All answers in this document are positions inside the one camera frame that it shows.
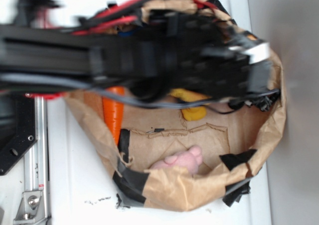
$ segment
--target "metal frame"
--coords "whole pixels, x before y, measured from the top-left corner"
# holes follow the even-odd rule
[[[25,192],[14,225],[46,225],[51,216],[47,144],[47,109],[43,98],[35,99],[37,143],[24,156]]]

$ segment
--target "red wire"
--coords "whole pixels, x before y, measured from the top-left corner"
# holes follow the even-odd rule
[[[114,20],[109,21],[109,22],[101,23],[96,27],[90,28],[89,30],[82,30],[82,31],[73,32],[73,35],[79,36],[79,35],[88,35],[90,33],[101,33],[110,27],[118,26],[120,24],[134,22],[137,19],[138,19],[138,17],[135,15],[121,17],[121,18],[114,19]]]
[[[103,11],[103,12],[97,14],[95,17],[100,18],[100,17],[109,16],[109,15],[117,13],[118,11],[121,11],[121,10],[127,8],[127,7],[130,7],[131,5],[137,3],[138,1],[140,1],[140,0],[129,0],[129,1],[125,2],[122,5],[116,5],[116,6],[112,7],[112,8],[110,8],[110,9],[107,9],[107,10]]]
[[[218,7],[216,7],[216,5],[214,5],[214,4],[211,3],[211,2],[206,2],[206,1],[201,1],[201,0],[193,0],[193,2],[194,2],[195,4],[197,4],[197,7],[198,7],[198,8],[204,8],[204,6],[207,6],[207,7],[209,7],[212,11],[213,11],[214,9],[218,9]]]

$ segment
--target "black tape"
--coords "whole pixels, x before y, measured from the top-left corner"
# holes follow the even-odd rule
[[[256,153],[256,149],[250,149],[241,154],[224,154],[220,155],[221,161],[227,166],[227,168],[231,171],[237,165],[242,163],[247,163],[250,158]]]
[[[220,159],[231,171],[233,168],[242,163],[247,163],[251,157],[256,153],[256,149],[250,149],[241,154],[225,154],[221,155]],[[252,178],[246,178],[238,183],[226,186],[226,194],[223,198],[223,202],[227,206],[232,206],[234,202],[239,202],[241,196],[250,193],[249,182]]]
[[[125,153],[123,160],[129,161],[129,145],[130,145],[130,131],[121,129],[119,146],[120,152]],[[140,173],[127,168],[123,162],[118,160],[118,171],[113,175],[113,180],[119,188],[119,196],[122,199],[123,206],[142,207],[146,198],[142,195],[145,183],[149,177],[147,173]]]
[[[224,6],[221,4],[219,0],[207,0],[207,2],[213,3],[216,7],[218,7],[219,10],[229,15],[229,13],[227,12],[227,10],[224,8]],[[231,22],[237,25],[234,19],[231,19]]]

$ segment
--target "screw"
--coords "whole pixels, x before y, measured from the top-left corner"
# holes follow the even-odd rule
[[[31,207],[36,207],[40,202],[40,199],[37,196],[31,196],[28,198],[28,203]]]
[[[26,213],[22,215],[23,220],[29,220],[31,218],[30,213]]]

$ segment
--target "pink toy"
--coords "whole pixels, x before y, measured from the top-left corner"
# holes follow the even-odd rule
[[[201,147],[192,146],[188,151],[177,152],[172,156],[166,157],[151,166],[151,169],[169,168],[173,166],[185,167],[191,175],[198,172],[198,167],[203,162]]]

